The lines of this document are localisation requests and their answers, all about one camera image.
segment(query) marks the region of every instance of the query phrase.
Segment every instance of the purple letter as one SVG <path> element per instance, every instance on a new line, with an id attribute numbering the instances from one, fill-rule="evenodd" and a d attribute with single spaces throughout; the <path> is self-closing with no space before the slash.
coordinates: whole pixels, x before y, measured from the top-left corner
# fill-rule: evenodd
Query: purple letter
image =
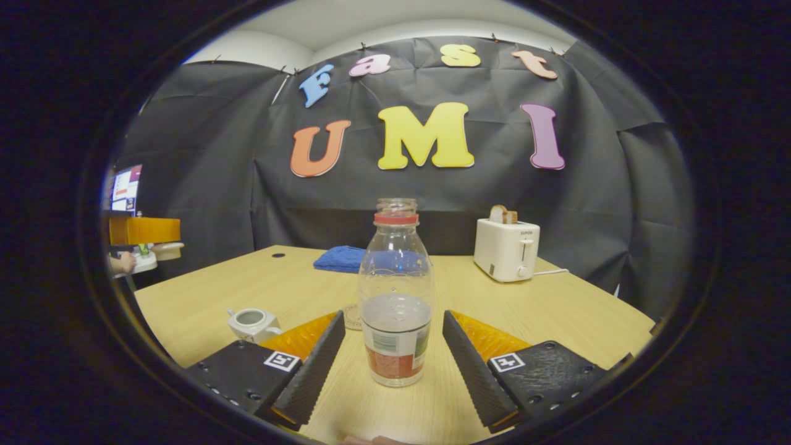
<path id="1" fill-rule="evenodd" d="M 560 170 L 565 167 L 566 161 L 558 154 L 558 141 L 554 137 L 552 118 L 555 114 L 552 108 L 536 104 L 522 104 L 521 108 L 530 116 L 533 140 L 536 141 L 536 151 L 530 157 L 530 163 L 539 169 Z"/>

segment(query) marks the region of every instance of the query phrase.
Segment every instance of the coaster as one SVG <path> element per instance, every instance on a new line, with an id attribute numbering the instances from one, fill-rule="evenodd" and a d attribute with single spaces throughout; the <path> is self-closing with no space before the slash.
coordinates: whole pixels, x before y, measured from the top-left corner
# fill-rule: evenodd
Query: coaster
<path id="1" fill-rule="evenodd" d="M 350 304 L 342 309 L 343 324 L 347 329 L 362 331 L 362 320 L 360 319 L 360 306 Z"/>

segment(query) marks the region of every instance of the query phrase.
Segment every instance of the white ceiling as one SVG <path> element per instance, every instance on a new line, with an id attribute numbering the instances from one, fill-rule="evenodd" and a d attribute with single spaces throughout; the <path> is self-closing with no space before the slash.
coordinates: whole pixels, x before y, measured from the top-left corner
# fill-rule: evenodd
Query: white ceiling
<path id="1" fill-rule="evenodd" d="M 274 34 L 318 51 L 371 29 L 433 19 L 492 21 L 574 42 L 562 29 L 502 0 L 296 0 L 238 29 Z"/>

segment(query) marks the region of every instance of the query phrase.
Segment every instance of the white cup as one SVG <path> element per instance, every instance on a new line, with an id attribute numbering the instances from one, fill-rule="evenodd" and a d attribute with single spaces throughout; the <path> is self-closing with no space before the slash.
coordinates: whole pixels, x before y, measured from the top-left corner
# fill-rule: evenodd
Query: white cup
<path id="1" fill-rule="evenodd" d="M 260 344 L 283 333 L 278 318 L 271 312 L 261 309 L 244 309 L 234 313 L 228 309 L 228 319 L 233 333 L 244 341 Z"/>

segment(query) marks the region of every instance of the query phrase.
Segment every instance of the blue letter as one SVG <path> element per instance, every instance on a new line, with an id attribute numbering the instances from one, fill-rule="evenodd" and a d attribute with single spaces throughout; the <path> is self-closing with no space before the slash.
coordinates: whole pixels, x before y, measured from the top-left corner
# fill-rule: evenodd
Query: blue letter
<path id="1" fill-rule="evenodd" d="M 305 81 L 299 85 L 299 89 L 305 91 L 305 96 L 308 98 L 305 102 L 305 108 L 309 108 L 322 98 L 324 94 L 327 94 L 327 89 L 322 85 L 330 83 L 330 75 L 327 74 L 327 72 L 332 68 L 333 66 L 330 63 L 324 65 L 314 75 L 305 79 Z"/>

